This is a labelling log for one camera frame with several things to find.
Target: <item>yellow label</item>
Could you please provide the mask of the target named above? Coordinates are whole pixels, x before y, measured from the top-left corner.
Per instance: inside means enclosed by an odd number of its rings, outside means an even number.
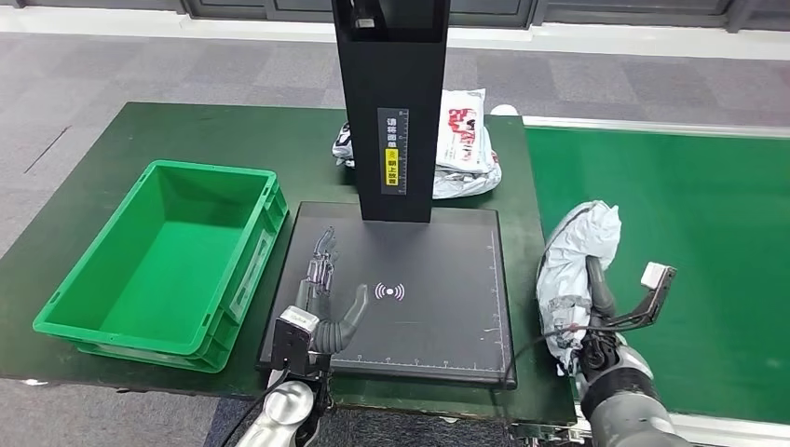
[[[398,149],[384,150],[384,184],[398,186]]]

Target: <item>white plastic bag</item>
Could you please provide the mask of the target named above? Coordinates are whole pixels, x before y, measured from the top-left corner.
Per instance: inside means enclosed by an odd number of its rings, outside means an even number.
[[[439,112],[436,165],[459,172],[485,174],[494,168],[491,144],[484,147],[485,89],[443,90]]]
[[[433,175],[433,198],[475,196],[502,181],[502,169],[483,123],[485,89],[443,90]],[[346,123],[332,146],[338,165],[354,168]]]
[[[593,299],[588,290],[588,255],[601,259],[606,270],[620,243],[618,207],[600,200],[572,209],[549,237],[538,270],[537,296],[543,333],[569,326],[587,326]],[[546,340],[549,351],[571,372],[574,350],[586,331],[563,332]]]
[[[436,166],[433,173],[433,198],[476,196],[491,191],[502,181],[497,153],[491,150],[491,137],[483,128],[483,152],[493,160],[493,167],[486,173],[459,172]]]

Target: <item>green plastic crate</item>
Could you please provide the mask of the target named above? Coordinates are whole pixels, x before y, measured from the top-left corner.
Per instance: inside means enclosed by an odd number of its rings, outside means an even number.
[[[155,161],[33,328],[90,354],[217,373],[287,212],[274,172]]]

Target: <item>black platform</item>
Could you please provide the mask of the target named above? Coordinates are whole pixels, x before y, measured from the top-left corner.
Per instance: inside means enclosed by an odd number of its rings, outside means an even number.
[[[357,204],[302,202],[272,317],[293,304],[316,240],[333,226],[339,253],[333,318],[361,283],[370,304],[335,373],[515,387],[497,212],[434,209],[430,223],[365,222]],[[271,356],[271,321],[259,366]]]

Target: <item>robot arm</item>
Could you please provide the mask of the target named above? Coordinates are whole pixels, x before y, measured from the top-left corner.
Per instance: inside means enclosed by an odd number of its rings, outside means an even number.
[[[615,317],[614,297],[596,258],[587,260],[593,326],[638,329],[655,322],[674,269],[649,264],[642,276],[647,298],[630,314]],[[645,359],[615,331],[590,330],[581,341],[577,388],[581,410],[598,447],[690,447],[674,433]]]
[[[334,229],[329,227],[316,242],[294,305],[275,321],[271,391],[265,392],[264,408],[238,447],[308,445],[319,431],[320,418],[331,406],[331,355],[348,346],[368,305],[367,286],[361,284],[345,315],[331,319],[335,243]]]

